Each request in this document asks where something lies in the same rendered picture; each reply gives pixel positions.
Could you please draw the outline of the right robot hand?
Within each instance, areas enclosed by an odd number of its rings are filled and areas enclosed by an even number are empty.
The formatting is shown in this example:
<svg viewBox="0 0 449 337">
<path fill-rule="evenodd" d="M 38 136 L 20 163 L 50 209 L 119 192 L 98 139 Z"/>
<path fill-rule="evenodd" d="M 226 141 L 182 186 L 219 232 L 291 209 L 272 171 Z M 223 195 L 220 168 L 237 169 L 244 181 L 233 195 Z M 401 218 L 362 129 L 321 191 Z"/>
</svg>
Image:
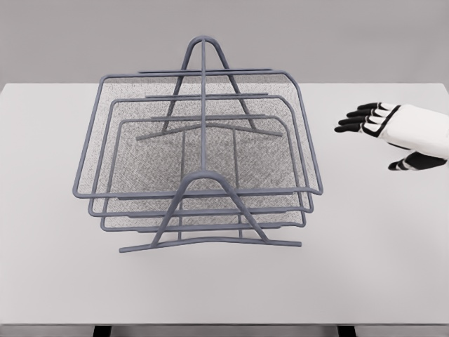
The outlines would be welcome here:
<svg viewBox="0 0 449 337">
<path fill-rule="evenodd" d="M 423 171 L 449 162 L 449 116 L 414 105 L 368 103 L 338 121 L 335 132 L 362 133 L 410 150 L 390 171 Z"/>
</svg>

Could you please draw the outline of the small grey mesh tray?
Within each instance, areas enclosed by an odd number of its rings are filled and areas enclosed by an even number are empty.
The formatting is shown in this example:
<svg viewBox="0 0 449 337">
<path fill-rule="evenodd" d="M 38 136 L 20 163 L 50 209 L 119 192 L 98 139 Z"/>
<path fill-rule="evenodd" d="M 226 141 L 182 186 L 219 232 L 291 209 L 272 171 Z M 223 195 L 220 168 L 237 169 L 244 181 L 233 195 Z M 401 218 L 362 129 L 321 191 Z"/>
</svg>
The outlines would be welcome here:
<svg viewBox="0 0 449 337">
<path fill-rule="evenodd" d="M 295 187 L 304 181 L 295 132 L 286 121 L 272 115 L 258 115 L 254 124 L 263 132 L 249 133 L 244 120 L 206 120 L 206 169 L 224 176 L 235 189 L 255 187 Z M 175 194 L 184 176 L 201 169 L 200 121 L 170 122 L 169 135 L 159 136 L 160 122 L 129 119 L 117 128 L 117 139 L 108 143 L 102 165 L 105 191 L 169 191 Z M 187 231 L 254 232 L 246 219 L 235 211 L 228 197 L 197 197 L 202 190 L 219 190 L 208 179 L 192 182 L 191 194 L 178 206 L 181 216 L 169 225 L 187 226 Z M 91 204 L 108 231 L 132 230 L 154 233 L 168 210 L 172 197 L 163 199 L 107 198 Z M 263 230 L 284 226 L 301 227 L 311 208 L 307 193 L 240 196 Z"/>
</svg>

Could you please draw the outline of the large grey mesh tray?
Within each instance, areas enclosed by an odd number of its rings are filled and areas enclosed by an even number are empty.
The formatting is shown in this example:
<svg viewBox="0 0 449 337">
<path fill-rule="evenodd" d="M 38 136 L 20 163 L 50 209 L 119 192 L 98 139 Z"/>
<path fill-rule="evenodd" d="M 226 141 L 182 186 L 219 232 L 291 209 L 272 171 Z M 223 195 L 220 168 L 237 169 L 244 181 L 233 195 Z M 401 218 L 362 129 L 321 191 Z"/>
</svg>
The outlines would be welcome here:
<svg viewBox="0 0 449 337">
<path fill-rule="evenodd" d="M 108 74 L 101 78 L 95 103 L 83 145 L 73 194 L 80 199 L 163 199 L 172 197 L 169 191 L 101 192 L 98 184 L 106 151 L 107 137 L 113 117 L 114 106 L 119 103 L 167 102 L 163 116 L 150 116 L 148 122 L 161 122 L 159 136 L 171 133 L 168 126 L 175 121 L 201 121 L 201 116 L 174 116 L 178 101 L 236 100 L 242 115 L 222 114 L 219 120 L 244 120 L 249 133 L 263 131 L 254 124 L 257 114 L 250 113 L 247 100 L 279 99 L 289 109 L 293 144 L 297 147 L 302 168 L 303 183 L 295 187 L 255 187 L 238 190 L 240 196 L 284 195 L 289 193 L 323 194 L 323 183 L 311 139 L 302 92 L 294 78 L 286 71 L 270 69 L 222 69 L 178 70 L 138 72 L 137 74 Z"/>
</svg>

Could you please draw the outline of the medium grey mesh tray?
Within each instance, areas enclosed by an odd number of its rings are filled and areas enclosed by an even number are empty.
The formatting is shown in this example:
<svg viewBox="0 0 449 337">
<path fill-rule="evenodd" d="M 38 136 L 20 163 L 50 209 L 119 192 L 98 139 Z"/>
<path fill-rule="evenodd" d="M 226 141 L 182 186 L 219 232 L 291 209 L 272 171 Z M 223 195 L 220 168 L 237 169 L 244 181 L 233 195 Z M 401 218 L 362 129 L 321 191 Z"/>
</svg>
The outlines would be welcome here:
<svg viewBox="0 0 449 337">
<path fill-rule="evenodd" d="M 113 101 L 101 119 L 92 211 L 232 216 L 235 193 L 256 214 L 311 207 L 318 183 L 302 116 L 280 95 Z"/>
</svg>

